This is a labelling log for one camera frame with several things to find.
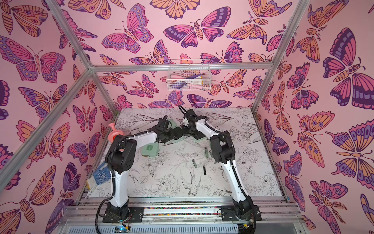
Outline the green nail clipper case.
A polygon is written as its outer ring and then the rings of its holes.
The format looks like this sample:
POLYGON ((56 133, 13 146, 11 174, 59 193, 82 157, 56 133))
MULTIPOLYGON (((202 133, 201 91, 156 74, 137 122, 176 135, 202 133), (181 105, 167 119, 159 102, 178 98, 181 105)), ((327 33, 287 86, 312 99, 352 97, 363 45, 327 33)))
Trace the green nail clipper case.
POLYGON ((141 148, 141 155, 144 157, 157 157, 159 155, 159 144, 158 143, 151 143, 143 146, 141 148))

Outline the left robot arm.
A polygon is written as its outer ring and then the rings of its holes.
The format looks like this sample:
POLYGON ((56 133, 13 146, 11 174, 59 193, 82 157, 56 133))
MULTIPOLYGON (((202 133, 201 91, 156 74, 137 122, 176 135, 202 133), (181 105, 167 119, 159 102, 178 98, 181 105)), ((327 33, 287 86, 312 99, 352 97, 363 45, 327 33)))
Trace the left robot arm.
POLYGON ((165 143, 178 140, 183 136, 181 127, 172 127, 167 116, 159 119, 154 127, 137 133, 127 135, 120 130, 110 134, 111 147, 105 157, 111 173, 112 194, 106 199, 108 202, 106 216, 115 215, 124 220, 129 213, 129 200, 127 195, 128 173, 135 161, 136 151, 153 143, 165 143))

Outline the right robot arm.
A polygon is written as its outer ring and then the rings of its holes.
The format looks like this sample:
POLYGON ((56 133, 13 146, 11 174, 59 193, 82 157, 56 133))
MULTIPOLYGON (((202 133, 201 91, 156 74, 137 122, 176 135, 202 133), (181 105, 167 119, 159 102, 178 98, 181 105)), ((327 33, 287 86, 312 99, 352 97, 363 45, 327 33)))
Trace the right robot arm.
POLYGON ((231 188, 232 200, 237 216, 243 216, 252 211, 253 201, 247 194, 235 161, 236 150, 228 131, 213 127, 208 117, 197 115, 194 110, 186 110, 180 106, 184 116, 184 131, 193 137, 207 137, 209 139, 212 156, 224 170, 231 188))

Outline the pink watering can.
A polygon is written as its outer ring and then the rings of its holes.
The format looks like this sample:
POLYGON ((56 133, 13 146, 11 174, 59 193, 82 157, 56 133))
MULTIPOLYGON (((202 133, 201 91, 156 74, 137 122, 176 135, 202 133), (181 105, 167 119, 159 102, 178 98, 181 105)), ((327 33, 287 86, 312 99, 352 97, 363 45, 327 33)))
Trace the pink watering can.
POLYGON ((108 141, 110 143, 113 143, 116 136, 123 136, 124 135, 124 133, 121 130, 116 129, 115 123, 110 123, 108 126, 111 129, 111 132, 108 134, 108 141))

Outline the blue dotted work glove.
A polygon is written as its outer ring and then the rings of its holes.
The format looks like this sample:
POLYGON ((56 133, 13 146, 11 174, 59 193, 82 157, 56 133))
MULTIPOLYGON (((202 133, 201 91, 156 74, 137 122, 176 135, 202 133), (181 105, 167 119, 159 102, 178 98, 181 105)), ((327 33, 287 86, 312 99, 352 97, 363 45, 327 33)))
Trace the blue dotted work glove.
POLYGON ((111 180, 111 172, 108 165, 103 161, 92 173, 92 175, 87 179, 87 188, 93 189, 97 185, 101 185, 111 180))

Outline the green circuit board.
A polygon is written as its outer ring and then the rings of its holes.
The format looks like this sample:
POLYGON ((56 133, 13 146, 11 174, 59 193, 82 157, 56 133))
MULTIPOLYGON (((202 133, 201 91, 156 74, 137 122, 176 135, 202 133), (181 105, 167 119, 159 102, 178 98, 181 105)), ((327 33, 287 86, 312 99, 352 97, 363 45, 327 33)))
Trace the green circuit board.
POLYGON ((115 234, 128 234, 130 232, 130 226, 116 226, 115 234))

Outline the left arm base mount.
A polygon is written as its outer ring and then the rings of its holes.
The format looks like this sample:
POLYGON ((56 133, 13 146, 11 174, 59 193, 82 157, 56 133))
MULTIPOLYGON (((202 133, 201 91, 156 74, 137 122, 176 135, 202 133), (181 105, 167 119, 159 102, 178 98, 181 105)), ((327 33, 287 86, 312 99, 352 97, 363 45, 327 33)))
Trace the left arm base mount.
POLYGON ((141 223, 144 210, 144 207, 110 207, 105 211, 103 223, 141 223))

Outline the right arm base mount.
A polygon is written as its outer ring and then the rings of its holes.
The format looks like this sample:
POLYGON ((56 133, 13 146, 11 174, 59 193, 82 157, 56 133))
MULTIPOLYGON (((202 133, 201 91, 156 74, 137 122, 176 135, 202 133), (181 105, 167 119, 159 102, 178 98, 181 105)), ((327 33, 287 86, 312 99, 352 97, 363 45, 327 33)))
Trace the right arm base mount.
POLYGON ((259 206, 254 205, 252 208, 247 210, 242 210, 237 206, 221 206, 221 218, 222 221, 262 221, 261 212, 259 206))

